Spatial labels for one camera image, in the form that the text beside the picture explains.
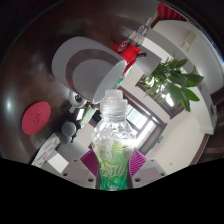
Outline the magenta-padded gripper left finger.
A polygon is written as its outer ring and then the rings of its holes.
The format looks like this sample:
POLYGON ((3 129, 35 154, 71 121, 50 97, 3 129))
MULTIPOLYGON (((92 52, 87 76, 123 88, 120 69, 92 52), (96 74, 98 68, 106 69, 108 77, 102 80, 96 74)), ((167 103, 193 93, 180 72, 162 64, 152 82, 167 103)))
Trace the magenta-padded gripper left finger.
POLYGON ((62 176, 84 188, 95 189, 99 173, 98 161, 92 150, 80 158, 73 158, 62 171, 62 176))

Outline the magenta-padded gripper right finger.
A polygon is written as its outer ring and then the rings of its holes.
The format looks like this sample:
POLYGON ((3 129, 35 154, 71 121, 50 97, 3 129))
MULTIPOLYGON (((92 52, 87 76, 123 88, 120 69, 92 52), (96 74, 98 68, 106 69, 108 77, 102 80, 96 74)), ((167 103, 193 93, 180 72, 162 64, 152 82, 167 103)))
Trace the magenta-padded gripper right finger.
POLYGON ((147 159, 135 149, 129 159, 129 175, 133 189, 144 187, 166 176, 155 159, 147 159))

